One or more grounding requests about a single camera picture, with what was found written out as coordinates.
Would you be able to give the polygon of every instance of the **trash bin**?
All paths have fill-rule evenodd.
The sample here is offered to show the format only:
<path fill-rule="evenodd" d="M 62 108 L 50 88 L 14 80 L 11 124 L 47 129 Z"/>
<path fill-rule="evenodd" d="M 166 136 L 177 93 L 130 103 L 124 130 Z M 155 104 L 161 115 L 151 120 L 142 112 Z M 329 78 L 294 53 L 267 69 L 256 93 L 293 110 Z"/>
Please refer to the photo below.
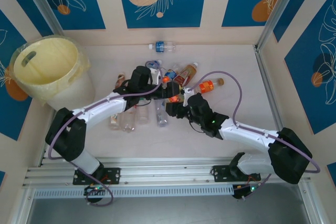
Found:
<path fill-rule="evenodd" d="M 53 35 L 18 48 L 11 58 L 9 74 L 31 97 L 55 110 L 73 110 L 91 104 L 95 98 L 89 68 L 89 59 L 76 42 Z"/>

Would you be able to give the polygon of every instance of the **bin handle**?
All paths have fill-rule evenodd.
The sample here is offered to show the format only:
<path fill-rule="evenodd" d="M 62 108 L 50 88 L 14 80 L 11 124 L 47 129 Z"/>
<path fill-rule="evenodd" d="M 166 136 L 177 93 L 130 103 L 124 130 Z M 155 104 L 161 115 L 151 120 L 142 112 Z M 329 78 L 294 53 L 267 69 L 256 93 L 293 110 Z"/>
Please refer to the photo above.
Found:
<path fill-rule="evenodd" d="M 26 57 L 22 60 L 21 65 L 23 67 L 27 66 L 28 62 L 31 61 L 31 59 L 33 59 L 36 56 L 36 52 L 35 51 L 31 51 L 29 54 L 26 55 Z"/>

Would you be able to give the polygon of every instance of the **gray floor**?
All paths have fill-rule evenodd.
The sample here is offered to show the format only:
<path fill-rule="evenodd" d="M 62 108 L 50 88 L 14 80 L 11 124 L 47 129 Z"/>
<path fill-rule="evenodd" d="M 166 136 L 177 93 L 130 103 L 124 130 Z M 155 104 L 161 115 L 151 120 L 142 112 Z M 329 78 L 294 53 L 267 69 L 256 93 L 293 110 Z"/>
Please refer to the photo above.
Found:
<path fill-rule="evenodd" d="M 309 223 L 297 186 L 266 184 L 245 202 L 232 196 L 116 198 L 108 207 L 84 199 L 39 199 L 29 224 Z"/>

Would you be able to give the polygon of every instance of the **metal grate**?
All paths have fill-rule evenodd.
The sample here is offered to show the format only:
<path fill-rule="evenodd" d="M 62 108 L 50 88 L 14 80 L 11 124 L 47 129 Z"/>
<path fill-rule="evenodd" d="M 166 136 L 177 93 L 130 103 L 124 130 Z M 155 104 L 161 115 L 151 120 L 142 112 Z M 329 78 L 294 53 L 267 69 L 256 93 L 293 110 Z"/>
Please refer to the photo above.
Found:
<path fill-rule="evenodd" d="M 111 187 L 115 198 L 233 195 L 232 185 Z M 83 198 L 83 188 L 37 189 L 34 199 Z M 106 191 L 90 198 L 110 197 Z"/>

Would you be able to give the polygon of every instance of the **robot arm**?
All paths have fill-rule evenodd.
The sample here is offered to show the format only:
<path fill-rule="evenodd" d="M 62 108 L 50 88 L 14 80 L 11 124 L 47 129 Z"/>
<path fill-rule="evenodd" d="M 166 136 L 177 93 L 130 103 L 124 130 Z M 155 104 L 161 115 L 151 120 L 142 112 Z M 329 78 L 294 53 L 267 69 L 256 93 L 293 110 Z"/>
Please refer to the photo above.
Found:
<path fill-rule="evenodd" d="M 154 82 L 157 82 L 159 78 L 156 76 Z M 156 87 L 152 83 L 151 70 L 147 67 L 138 66 L 131 79 L 128 80 L 128 85 L 126 86 L 124 83 L 106 98 L 81 109 L 69 111 L 63 108 L 59 110 L 46 136 L 46 142 L 49 145 L 52 144 L 60 129 L 69 119 L 78 115 L 61 132 L 54 143 L 53 149 L 66 161 L 75 164 L 97 180 L 101 180 L 104 176 L 104 166 L 85 150 L 86 130 L 111 115 L 133 107 L 139 102 L 140 97 L 164 99 L 180 93 L 180 86 L 174 82 L 166 83 L 165 86 L 160 85 L 154 92 L 150 92 Z M 187 118 L 190 122 L 198 124 L 209 137 L 238 141 L 261 152 L 258 155 L 245 153 L 236 155 L 230 164 L 230 173 L 237 180 L 243 175 L 252 173 L 276 173 L 289 183 L 298 183 L 309 161 L 274 138 L 268 137 L 268 135 L 272 135 L 281 138 L 312 157 L 309 150 L 292 130 L 284 128 L 281 132 L 267 131 L 234 123 L 228 116 L 213 112 L 201 94 L 190 94 L 188 90 L 181 92 L 185 95 L 185 104 L 167 104 L 166 111 L 170 116 Z"/>

